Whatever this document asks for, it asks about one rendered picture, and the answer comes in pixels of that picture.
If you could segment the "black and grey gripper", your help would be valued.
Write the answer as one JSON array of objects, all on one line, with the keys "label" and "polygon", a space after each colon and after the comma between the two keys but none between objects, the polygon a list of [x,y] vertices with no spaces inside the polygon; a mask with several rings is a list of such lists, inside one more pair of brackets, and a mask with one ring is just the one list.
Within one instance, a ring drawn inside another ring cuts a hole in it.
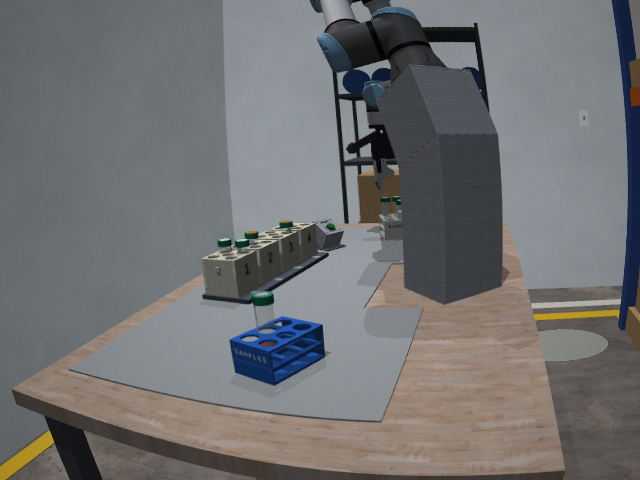
[{"label": "black and grey gripper", "polygon": [[[379,128],[382,127],[382,128]],[[384,124],[383,125],[369,125],[369,129],[373,129],[376,128],[375,131],[378,134],[379,138],[377,138],[376,140],[370,142],[371,143],[371,153],[372,153],[372,158],[375,158],[376,161],[373,160],[374,163],[374,177],[375,177],[375,183],[378,187],[378,189],[383,192],[383,183],[382,180],[392,177],[394,176],[394,170],[390,169],[387,167],[387,162],[385,160],[383,160],[384,158],[386,159],[393,159],[395,158],[391,143],[389,141],[389,138],[387,136]],[[383,129],[383,130],[382,130]],[[382,130],[382,133],[380,133],[380,130]],[[377,144],[378,142],[384,142],[387,144]],[[374,152],[373,152],[373,148],[374,148]],[[378,151],[376,151],[378,150]],[[373,157],[374,154],[374,157]],[[378,163],[379,162],[379,163]],[[377,172],[376,172],[376,169]]]}]

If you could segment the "grey bench mat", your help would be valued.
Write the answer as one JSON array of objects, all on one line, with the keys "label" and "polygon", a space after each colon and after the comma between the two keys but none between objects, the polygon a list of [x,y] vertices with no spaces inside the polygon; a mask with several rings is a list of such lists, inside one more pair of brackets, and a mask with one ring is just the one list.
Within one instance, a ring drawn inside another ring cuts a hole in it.
[{"label": "grey bench mat", "polygon": [[203,299],[204,284],[69,371],[248,411],[381,423],[423,308],[365,308],[403,239],[341,227],[329,256],[272,290],[274,318],[323,324],[325,357],[273,386],[235,372],[229,339],[256,327],[254,305]]}]

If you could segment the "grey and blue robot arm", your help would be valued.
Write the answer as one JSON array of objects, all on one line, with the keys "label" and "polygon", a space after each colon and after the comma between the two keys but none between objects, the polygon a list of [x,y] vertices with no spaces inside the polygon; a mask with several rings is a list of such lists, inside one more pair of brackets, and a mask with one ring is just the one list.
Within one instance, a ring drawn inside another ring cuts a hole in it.
[{"label": "grey and blue robot arm", "polygon": [[[369,9],[370,21],[356,20],[351,4],[358,1]],[[377,105],[377,99],[409,64],[446,67],[434,54],[416,16],[403,7],[390,7],[390,0],[310,0],[310,3],[318,13],[324,10],[327,27],[317,40],[334,72],[389,60],[391,80],[364,83],[362,96],[370,125],[383,125],[378,106],[372,105]]]}]

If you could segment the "blue tube rack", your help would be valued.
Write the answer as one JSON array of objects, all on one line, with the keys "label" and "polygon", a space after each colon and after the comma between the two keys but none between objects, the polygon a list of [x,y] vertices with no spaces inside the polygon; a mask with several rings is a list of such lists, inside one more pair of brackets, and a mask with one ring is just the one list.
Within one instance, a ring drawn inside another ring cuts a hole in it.
[{"label": "blue tube rack", "polygon": [[[324,336],[317,323],[284,316],[275,319],[278,322],[284,326],[275,325],[273,333],[258,333],[255,328],[229,339],[236,373],[275,386],[325,357]],[[242,341],[245,337],[259,339]],[[260,346],[264,342],[278,344]]]}]

